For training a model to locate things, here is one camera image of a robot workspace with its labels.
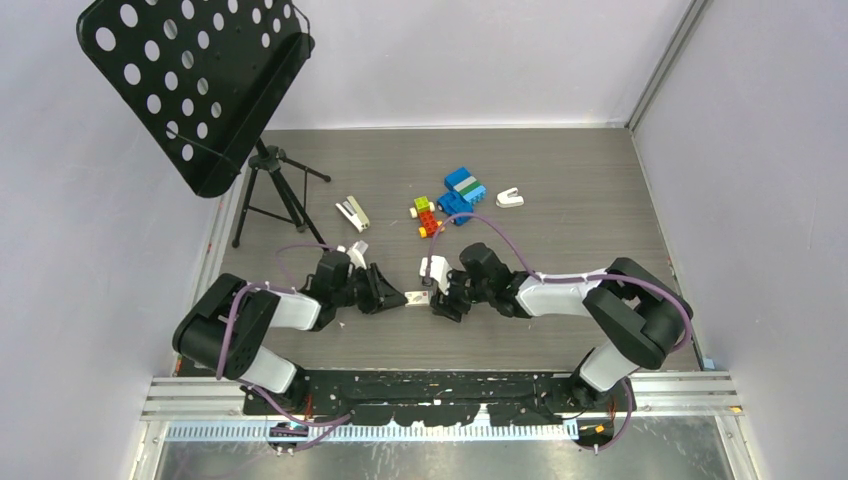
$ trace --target music stand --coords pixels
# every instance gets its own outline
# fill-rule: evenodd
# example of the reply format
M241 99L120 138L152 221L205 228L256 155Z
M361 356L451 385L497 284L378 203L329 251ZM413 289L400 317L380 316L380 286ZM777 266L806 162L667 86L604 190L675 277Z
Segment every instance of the music stand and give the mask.
M256 146L249 186L268 171L292 218L271 215L324 243L280 172L282 150L260 139L315 45L290 0L97 0L77 37L195 194L226 192Z

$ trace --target hole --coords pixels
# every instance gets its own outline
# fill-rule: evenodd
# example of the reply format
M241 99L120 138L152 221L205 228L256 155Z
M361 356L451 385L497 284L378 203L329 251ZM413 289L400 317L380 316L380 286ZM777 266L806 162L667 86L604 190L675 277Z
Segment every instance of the hole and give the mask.
M147 59L151 62L159 60L159 45L157 45L153 40L148 40L147 43L144 44L144 54L147 55Z
M115 45L117 45L115 35L112 33L112 30L109 30L106 27L100 27L96 32L94 32L94 40L97 41L98 47L107 52L114 50Z
M194 65L194 55L191 54L188 50L183 52L183 66L186 68L191 68Z
M179 79L177 78L177 74L174 72L168 72L165 74L165 87L170 91L174 91L177 89L177 86L180 84Z
M194 102L190 98L183 100L183 115L190 117L194 113Z
M162 25L162 29L165 30L165 36L168 37L169 40L177 38L177 24L170 18L165 20L165 24Z
M154 115L162 110L162 101L159 100L158 95L151 95L147 97L147 110Z
M165 124L165 127L166 127L165 128L165 136L167 136L171 140L177 138L177 136L174 135L174 133L180 133L180 127L179 127L179 125L177 125L177 122L171 120L170 122Z
M209 48L209 34L201 30L197 34L197 45L204 50Z
M197 93L201 95L206 95L206 92L209 91L209 82L206 81L205 78L201 78L197 81Z
M194 4L189 0L183 0L182 10L183 16L186 17L186 19L191 20L194 18Z
M124 78L127 79L127 83L130 85L138 85L138 82L141 81L141 71L138 67L133 63L128 63L126 67L124 67Z
M138 25L138 14L135 13L135 9L132 6L123 4L121 5L121 20L124 21L124 25L132 28Z

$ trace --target metal frame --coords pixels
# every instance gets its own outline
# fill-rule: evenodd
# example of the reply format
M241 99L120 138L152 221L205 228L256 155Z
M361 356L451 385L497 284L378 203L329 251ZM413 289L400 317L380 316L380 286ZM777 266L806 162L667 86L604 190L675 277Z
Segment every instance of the metal frame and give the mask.
M645 90L642 92L642 96L639 97L639 101L636 103L636 108L633 110L633 114L630 115L630 120L628 120L625 125L625 128L631 132L635 132L639 127L639 123L645 116L648 107L650 107L651 103L654 101L657 91L659 91L660 86L662 86L662 83L668 76L669 71L680 56L680 52L682 52L683 48L686 46L686 42L689 41L689 38L695 30L695 27L698 25L698 21L704 11L711 3L712 0L692 0L689 3L689 8L683 15L683 19L677 26L677 30L675 30L674 35L671 37L671 43L669 43L665 53L663 53L660 62L657 64L657 68L654 69L651 79L648 80L648 85L645 87Z
M739 426L740 421L745 419L744 411L739 405L739 397L728 372L645 372L635 373L631 379L638 405L638 410L633 412L634 417L712 416L716 419L736 478L757 478L747 441ZM239 390L236 382L217 381L214 378L154 378L142 410L141 422L146 425L146 429L130 478L155 478L172 422L203 421L207 426L212 422L215 424L213 427L220 428L207 428L204 440L214 441L215 436L219 436L221 440L233 441L231 432L227 432L228 426L259 425L261 428L262 425L257 422L275 424L285 419L280 415L246 416L241 411L243 402L244 393ZM581 418L602 418L605 415L587 412ZM349 431L342 430L331 435L328 441L443 441L445 435L474 440L475 436L491 435L487 427L480 426L488 420L485 408L481 409L477 420L477 423L468 427L442 429L435 436L430 435L435 429L418 427L400 429L406 432L399 432L397 427L369 427L365 433L357 430L359 427L351 427ZM513 440L559 438L562 435L560 430L548 430L550 428L528 428L510 430L508 434ZM235 441L267 441L264 435L254 436L253 439L239 438Z

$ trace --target white wall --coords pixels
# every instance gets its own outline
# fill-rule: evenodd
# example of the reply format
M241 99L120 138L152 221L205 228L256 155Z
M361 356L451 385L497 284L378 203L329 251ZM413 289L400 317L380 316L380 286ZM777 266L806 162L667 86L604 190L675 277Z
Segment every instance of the white wall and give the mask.
M0 18L0 477L120 479L217 201L83 55L88 0Z
M713 2L636 135L765 478L844 478L848 3Z
M683 0L298 0L316 47L270 128L623 125Z

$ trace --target red lego brick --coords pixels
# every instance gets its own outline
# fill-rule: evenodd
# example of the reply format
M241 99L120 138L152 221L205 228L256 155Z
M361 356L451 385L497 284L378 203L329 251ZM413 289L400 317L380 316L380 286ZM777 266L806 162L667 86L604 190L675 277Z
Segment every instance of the red lego brick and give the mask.
M421 226L424 228L421 238L432 237L436 233L436 230L439 229L439 226L442 225L442 222L437 221L436 217L433 216L433 212L420 212L418 219L421 220Z

